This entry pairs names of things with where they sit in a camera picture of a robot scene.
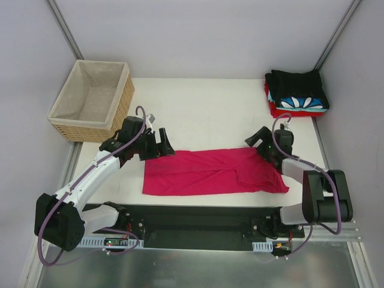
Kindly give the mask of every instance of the red folded shirt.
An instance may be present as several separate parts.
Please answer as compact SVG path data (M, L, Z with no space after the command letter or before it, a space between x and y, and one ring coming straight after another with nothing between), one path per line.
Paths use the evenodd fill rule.
M147 160L143 194L190 196L265 191L286 193L281 175L255 148L177 151Z
M265 81L264 89L267 97L267 102L269 104L269 109L271 111L271 115L273 118L277 118L284 113L290 113L292 117L319 117L319 116L322 116L324 113L324 112L307 112L307 111L291 111L291 110L288 111L288 110L277 109L275 103L270 102L268 100L269 87L266 81Z

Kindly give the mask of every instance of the basket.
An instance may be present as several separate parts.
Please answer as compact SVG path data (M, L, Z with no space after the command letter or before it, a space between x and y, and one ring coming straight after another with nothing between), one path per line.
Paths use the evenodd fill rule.
M49 121L69 141L103 142L121 128L133 92L127 63L77 60Z

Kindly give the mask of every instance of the red cloth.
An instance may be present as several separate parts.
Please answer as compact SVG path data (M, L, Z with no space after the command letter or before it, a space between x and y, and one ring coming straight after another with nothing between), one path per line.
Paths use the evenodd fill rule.
M267 102L269 104L269 109L271 111L271 115L273 118L277 118L284 113L290 113L292 117L319 117L319 116L322 116L324 113L324 112L307 112L307 111L287 111L287 110L277 109L275 103L270 102L268 100L269 87L266 81L265 81L264 89L267 97Z
M174 156L145 163L143 194L190 196L288 190L281 175L255 148L177 151Z

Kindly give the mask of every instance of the tabletop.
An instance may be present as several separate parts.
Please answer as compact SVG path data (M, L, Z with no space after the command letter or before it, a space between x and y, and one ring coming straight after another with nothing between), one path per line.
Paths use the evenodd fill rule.
M164 127L174 150L201 151L246 147L244 140L274 121L266 102L263 80L134 78L129 115L137 105L152 113L154 129ZM324 167L312 119L292 118L293 154ZM84 143L75 176L94 158L99 143ZM301 203L302 185L283 176L286 194L263 191L206 196L142 194L145 162L138 155L112 175L88 203L112 201L135 205L288 206Z

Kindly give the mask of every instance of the stack of folded clothes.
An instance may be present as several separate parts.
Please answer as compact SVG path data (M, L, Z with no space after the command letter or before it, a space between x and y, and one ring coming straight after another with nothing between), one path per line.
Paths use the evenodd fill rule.
M289 112L293 117L321 116L329 109L317 69L307 73L272 70L265 74L265 94L271 115L277 118Z

